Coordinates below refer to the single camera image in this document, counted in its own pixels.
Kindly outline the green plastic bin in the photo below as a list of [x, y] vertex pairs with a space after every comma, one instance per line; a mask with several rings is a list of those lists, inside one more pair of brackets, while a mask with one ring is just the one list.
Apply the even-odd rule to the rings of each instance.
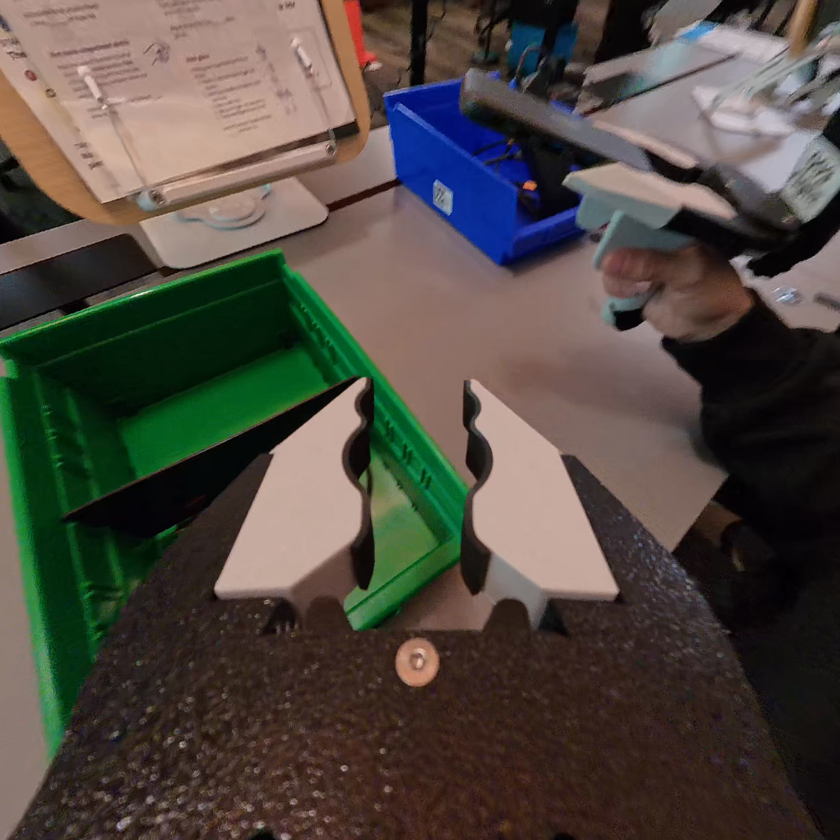
[[466, 485], [279, 250], [17, 332], [2, 360], [2, 531], [17, 541], [49, 758], [126, 601], [217, 494], [193, 490], [143, 537], [70, 518], [132, 481], [370, 377], [375, 568], [344, 602], [351, 626], [381, 624], [459, 559]]

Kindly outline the person's right forearm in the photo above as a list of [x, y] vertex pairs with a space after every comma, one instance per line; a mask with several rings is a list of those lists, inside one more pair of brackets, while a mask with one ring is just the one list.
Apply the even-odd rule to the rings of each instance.
[[664, 338], [700, 387], [718, 502], [769, 542], [838, 545], [838, 332], [793, 328], [761, 297], [719, 335]]

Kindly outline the blue plastic bin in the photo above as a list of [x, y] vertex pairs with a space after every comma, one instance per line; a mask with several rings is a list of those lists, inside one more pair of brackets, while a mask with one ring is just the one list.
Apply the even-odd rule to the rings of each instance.
[[519, 204], [529, 176], [516, 142], [461, 114], [460, 84], [385, 94], [397, 179], [500, 266], [582, 238], [577, 208], [536, 221]]

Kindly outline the black device with orange plug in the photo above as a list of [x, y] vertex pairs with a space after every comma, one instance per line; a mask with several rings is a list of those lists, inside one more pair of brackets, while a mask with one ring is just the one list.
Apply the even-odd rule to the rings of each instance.
[[564, 186], [565, 178], [577, 167], [574, 154], [561, 144], [534, 136], [519, 140], [516, 145], [528, 170], [528, 178], [518, 188], [523, 209], [535, 221], [575, 210], [581, 199]]

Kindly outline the person's right hand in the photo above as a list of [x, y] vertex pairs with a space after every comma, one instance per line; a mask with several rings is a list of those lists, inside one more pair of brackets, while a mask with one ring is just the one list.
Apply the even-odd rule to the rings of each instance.
[[640, 318], [670, 340], [710, 340], [758, 303], [730, 263], [700, 245], [671, 252], [621, 248], [604, 258], [602, 276], [609, 298], [643, 298]]

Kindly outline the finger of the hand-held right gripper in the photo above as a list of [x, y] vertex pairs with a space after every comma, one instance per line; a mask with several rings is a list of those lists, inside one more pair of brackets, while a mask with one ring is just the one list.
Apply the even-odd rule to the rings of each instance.
[[527, 92], [514, 91], [503, 81], [477, 69], [464, 75], [458, 107], [467, 119], [505, 135], [535, 137], [599, 161], [621, 163], [639, 172], [697, 172], [697, 162], [678, 150], [656, 151], [588, 120], [562, 112]]

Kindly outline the grey flat tray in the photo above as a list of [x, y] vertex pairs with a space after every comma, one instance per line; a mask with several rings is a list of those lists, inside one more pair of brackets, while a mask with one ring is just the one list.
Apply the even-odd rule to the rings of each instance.
[[609, 109], [734, 56], [732, 52], [677, 40], [593, 65], [584, 74], [574, 111], [588, 115]]

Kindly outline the red cone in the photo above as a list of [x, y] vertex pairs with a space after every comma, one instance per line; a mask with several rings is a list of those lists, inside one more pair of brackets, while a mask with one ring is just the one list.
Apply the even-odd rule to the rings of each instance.
[[353, 48], [362, 71], [376, 71], [382, 63], [376, 55], [367, 49], [364, 42], [363, 15], [360, 1], [344, 1], [344, 11], [350, 26]]

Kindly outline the instruction sheet stand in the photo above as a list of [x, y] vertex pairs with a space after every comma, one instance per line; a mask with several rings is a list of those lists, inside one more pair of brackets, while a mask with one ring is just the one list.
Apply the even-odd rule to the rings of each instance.
[[338, 1], [2, 1], [2, 141], [56, 204], [171, 268], [322, 225], [301, 182], [371, 113]]

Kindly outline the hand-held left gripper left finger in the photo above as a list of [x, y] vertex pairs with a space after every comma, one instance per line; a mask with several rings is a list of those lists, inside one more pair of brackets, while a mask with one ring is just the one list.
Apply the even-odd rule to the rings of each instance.
[[269, 463], [213, 588], [221, 601], [279, 599], [305, 613], [341, 606], [371, 582], [375, 539], [371, 466], [375, 389], [350, 381], [269, 453]]

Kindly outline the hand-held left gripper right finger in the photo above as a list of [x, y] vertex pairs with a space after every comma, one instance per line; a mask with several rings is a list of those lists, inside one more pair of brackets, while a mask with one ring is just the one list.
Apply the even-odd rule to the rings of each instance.
[[555, 601], [616, 603], [620, 587], [561, 452], [475, 379], [464, 381], [460, 573], [482, 620], [501, 602], [532, 628]]

